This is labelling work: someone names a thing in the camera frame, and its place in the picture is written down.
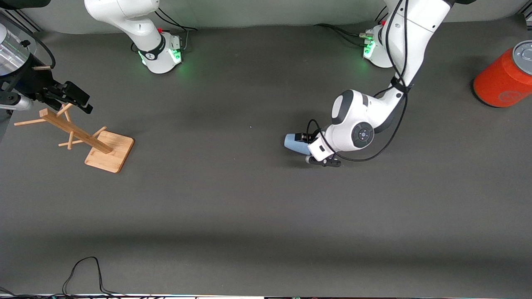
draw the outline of cable connector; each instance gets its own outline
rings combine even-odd
[[[370,33],[360,33],[359,37],[367,40],[373,40],[374,35]]]

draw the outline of black band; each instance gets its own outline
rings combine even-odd
[[[397,79],[395,76],[392,78],[392,81],[390,83],[392,84],[393,88],[399,90],[403,94],[407,94],[410,91],[410,89],[412,89],[412,86],[413,86],[413,85],[410,85],[409,87],[404,87],[401,81],[399,81],[399,79]]]
[[[142,56],[146,57],[148,60],[156,60],[157,57],[161,52],[163,52],[165,48],[166,40],[164,39],[164,36],[161,35],[161,42],[159,43],[159,46],[157,48],[150,50],[150,51],[142,51],[139,50],[139,52],[142,54]]]

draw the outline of gray wall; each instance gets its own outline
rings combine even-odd
[[[163,8],[177,22],[199,28],[249,27],[258,25],[310,25],[319,22],[349,24],[374,19],[384,7],[379,0],[163,0]],[[446,21],[494,20],[515,14],[527,0],[478,0],[456,5]],[[48,31],[69,34],[117,32],[95,21],[83,0],[53,0],[49,6],[27,9]],[[155,14],[150,18],[167,28]]]

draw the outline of wooden stand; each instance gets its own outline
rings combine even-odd
[[[59,146],[66,146],[71,150],[73,144],[86,143],[93,148],[85,159],[85,164],[118,173],[133,147],[135,142],[133,138],[105,131],[107,127],[103,127],[96,133],[89,135],[72,123],[68,114],[68,109],[71,107],[72,104],[63,105],[57,113],[52,112],[50,109],[42,109],[39,111],[40,119],[17,122],[15,126],[49,122],[69,134],[68,142],[60,143]],[[66,119],[60,117],[62,114],[65,115]]]

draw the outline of silver metal cylinder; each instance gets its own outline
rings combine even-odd
[[[30,57],[30,51],[2,24],[0,40],[0,76],[5,76],[21,68]]]

